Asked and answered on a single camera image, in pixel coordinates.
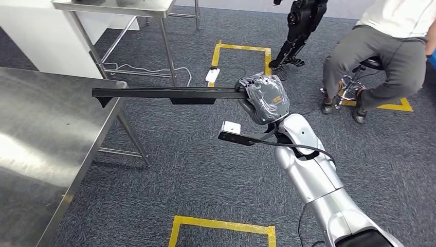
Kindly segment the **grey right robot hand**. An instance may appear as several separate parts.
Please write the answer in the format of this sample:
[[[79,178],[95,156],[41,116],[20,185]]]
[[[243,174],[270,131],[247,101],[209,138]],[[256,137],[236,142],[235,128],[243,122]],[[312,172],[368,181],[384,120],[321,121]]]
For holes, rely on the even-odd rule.
[[[276,75],[258,73],[242,78],[235,84],[235,90],[248,95],[247,99],[239,99],[239,103],[258,125],[278,121],[289,114],[289,98]]]

